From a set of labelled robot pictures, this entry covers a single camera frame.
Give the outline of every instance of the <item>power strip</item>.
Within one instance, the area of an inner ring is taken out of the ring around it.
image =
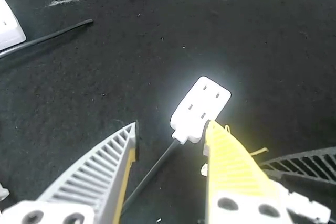
[[[0,51],[26,40],[14,13],[5,0],[0,0]]]
[[[181,144],[187,140],[197,143],[205,123],[218,117],[230,97],[230,91],[208,77],[200,77],[172,115],[170,125],[175,130],[172,137]]]

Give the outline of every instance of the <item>black power cord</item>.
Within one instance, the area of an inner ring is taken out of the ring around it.
[[[49,40],[49,39],[55,38],[57,36],[60,36],[60,35],[68,32],[68,31],[76,29],[77,27],[91,24],[92,22],[93,22],[92,19],[87,19],[87,20],[79,22],[79,23],[77,23],[75,25],[69,26],[69,27],[67,27],[67,28],[65,28],[63,30],[57,31],[57,32],[55,32],[53,34],[49,34],[49,35],[43,36],[41,38],[34,39],[32,41],[28,41],[28,42],[19,44],[19,45],[15,46],[15,47],[9,48],[9,49],[7,49],[7,50],[5,50],[3,52],[0,52],[0,59],[3,59],[3,58],[5,58],[6,56],[8,56],[8,55],[10,55],[12,53],[20,51],[22,49],[25,49],[27,47],[31,47],[31,46],[34,46],[34,45],[39,44],[41,42],[44,42],[46,40]]]
[[[138,184],[138,186],[135,188],[132,194],[127,198],[127,200],[125,200],[124,204],[122,205],[121,214],[124,214],[127,211],[130,205],[137,198],[137,196],[146,187],[146,185],[148,185],[148,183],[155,176],[155,174],[160,169],[160,167],[163,165],[163,163],[170,157],[170,155],[179,145],[180,145],[179,141],[174,140],[172,144],[167,148],[167,150],[162,154],[159,160],[156,161],[156,163],[153,165],[150,171],[146,174],[146,176],[141,180],[141,182]]]

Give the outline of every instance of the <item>screw hole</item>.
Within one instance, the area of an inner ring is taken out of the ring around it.
[[[229,210],[229,211],[237,211],[238,210],[237,203],[235,203],[232,199],[229,199],[229,198],[219,199],[218,206],[220,208],[223,208],[223,209]]]
[[[79,213],[74,213],[65,218],[63,224],[83,224],[83,222],[84,222],[84,216]]]
[[[32,211],[23,218],[22,224],[38,224],[43,218],[43,212],[40,210]]]
[[[275,209],[274,207],[267,205],[267,204],[263,204],[259,206],[259,212],[262,215],[266,215],[266,216],[270,216],[270,217],[280,217],[280,213],[277,209]]]

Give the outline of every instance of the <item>black fabric surface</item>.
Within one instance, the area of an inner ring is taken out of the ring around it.
[[[94,24],[0,63],[2,208],[36,199],[86,151],[140,125],[128,194],[171,143],[198,77],[232,92],[218,118],[258,159],[336,144],[336,0],[7,0],[28,40]],[[121,223],[197,223],[202,146],[172,156]],[[323,198],[333,204],[333,195]]]

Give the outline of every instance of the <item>gray mesh structure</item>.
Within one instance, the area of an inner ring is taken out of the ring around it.
[[[336,185],[336,147],[291,154],[260,164],[267,175],[290,175]]]
[[[89,205],[95,223],[112,223],[129,158],[136,147],[135,122],[115,132],[79,158],[37,199]]]

